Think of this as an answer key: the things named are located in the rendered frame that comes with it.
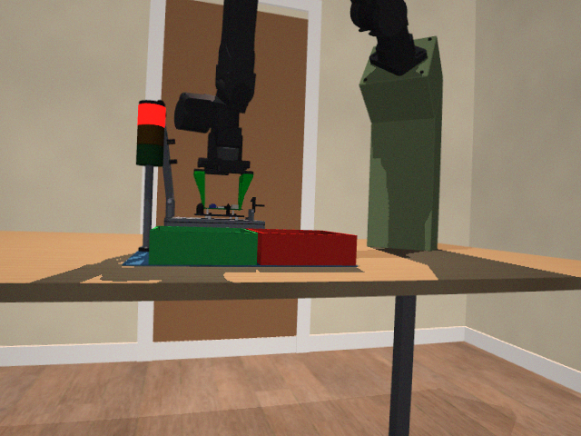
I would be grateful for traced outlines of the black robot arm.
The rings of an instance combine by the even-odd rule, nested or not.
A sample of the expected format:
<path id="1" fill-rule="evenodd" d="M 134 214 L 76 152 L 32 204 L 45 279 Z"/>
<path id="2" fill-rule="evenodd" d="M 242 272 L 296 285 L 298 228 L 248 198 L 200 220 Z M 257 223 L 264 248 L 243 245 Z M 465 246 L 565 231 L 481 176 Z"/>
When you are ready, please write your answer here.
<path id="1" fill-rule="evenodd" d="M 350 1 L 353 24 L 359 32 L 370 31 L 369 35 L 377 37 L 376 52 L 369 56 L 371 64 L 401 76 L 428 57 L 427 50 L 415 46 L 409 34 L 404 0 Z M 175 107 L 176 129 L 206 134 L 211 128 L 208 158 L 242 159 L 239 118 L 254 96 L 257 9 L 258 0 L 224 0 L 216 95 L 182 93 Z"/>

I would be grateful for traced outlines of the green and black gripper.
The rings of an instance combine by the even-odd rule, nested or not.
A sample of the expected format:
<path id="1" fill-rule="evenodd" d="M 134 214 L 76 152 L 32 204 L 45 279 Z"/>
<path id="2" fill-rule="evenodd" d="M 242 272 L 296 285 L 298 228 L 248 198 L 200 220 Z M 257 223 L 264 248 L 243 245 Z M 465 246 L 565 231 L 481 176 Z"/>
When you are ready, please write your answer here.
<path id="1" fill-rule="evenodd" d="M 194 169 L 194 179 L 197 184 L 202 204 L 205 207 L 205 174 L 218 174 L 218 175 L 229 175 L 229 173 L 239 173 L 241 176 L 239 178 L 239 197 L 238 205 L 241 209 L 244 195 L 246 194 L 251 180 L 253 178 L 252 171 L 246 171 L 250 168 L 250 161 L 227 161 L 222 159 L 212 159 L 212 158 L 199 158 L 198 168 L 205 167 L 204 169 Z M 198 172 L 200 171 L 200 172 Z M 193 175 L 193 176 L 194 176 Z"/>

